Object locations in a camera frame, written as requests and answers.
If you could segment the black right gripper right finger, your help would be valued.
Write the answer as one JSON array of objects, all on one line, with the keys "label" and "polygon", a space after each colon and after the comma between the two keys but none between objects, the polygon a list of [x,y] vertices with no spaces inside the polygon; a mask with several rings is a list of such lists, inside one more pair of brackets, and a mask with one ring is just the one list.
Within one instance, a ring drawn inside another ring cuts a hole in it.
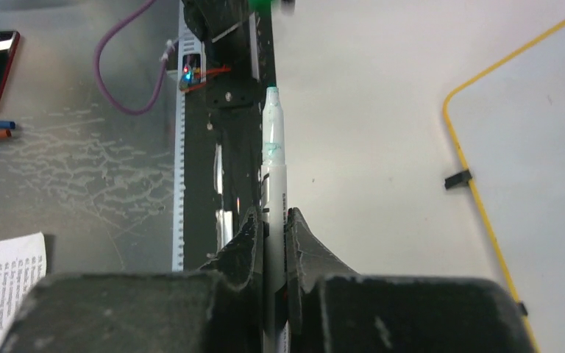
[{"label": "black right gripper right finger", "polygon": [[288,211],[285,226],[288,323],[291,352],[322,352],[319,280],[357,272],[333,254],[310,230],[301,210]]}]

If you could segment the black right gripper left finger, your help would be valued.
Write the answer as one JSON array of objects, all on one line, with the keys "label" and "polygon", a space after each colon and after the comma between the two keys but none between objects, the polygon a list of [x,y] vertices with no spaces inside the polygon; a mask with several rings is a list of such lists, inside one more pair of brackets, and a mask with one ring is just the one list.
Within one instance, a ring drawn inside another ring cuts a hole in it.
[{"label": "black right gripper left finger", "polygon": [[250,207],[235,237],[202,267],[213,279],[203,333],[205,352],[261,352],[263,220]]}]

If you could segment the green whiteboard marker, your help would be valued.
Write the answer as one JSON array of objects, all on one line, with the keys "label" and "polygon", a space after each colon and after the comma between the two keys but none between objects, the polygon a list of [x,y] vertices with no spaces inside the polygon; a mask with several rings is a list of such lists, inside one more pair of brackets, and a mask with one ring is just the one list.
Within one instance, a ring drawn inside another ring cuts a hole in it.
[{"label": "green whiteboard marker", "polygon": [[264,239],[263,351],[288,352],[285,225],[287,171],[284,114],[276,87],[266,89],[262,117],[261,207]]}]

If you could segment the yellow-framed whiteboard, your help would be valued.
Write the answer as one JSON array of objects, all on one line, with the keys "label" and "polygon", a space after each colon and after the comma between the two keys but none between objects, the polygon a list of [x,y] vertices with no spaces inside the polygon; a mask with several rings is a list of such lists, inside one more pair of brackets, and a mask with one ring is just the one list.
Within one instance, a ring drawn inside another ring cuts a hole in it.
[{"label": "yellow-framed whiteboard", "polygon": [[537,347],[565,352],[565,19],[454,89],[443,115]]}]

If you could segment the green marker cap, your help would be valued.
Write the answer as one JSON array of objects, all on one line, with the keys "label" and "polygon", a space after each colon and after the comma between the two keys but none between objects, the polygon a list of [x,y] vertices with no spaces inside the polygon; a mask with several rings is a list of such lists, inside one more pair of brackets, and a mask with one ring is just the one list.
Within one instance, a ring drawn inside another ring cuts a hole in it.
[{"label": "green marker cap", "polygon": [[254,12],[270,12],[277,0],[248,0],[247,2]]}]

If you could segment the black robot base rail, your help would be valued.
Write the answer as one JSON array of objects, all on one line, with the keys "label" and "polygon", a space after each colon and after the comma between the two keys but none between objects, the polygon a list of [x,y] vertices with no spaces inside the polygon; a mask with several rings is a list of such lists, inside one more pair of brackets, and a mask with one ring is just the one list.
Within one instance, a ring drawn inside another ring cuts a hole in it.
[{"label": "black robot base rail", "polygon": [[192,271],[260,202],[261,109],[276,82],[272,10],[248,1],[185,1],[207,78],[185,94],[182,267]]}]

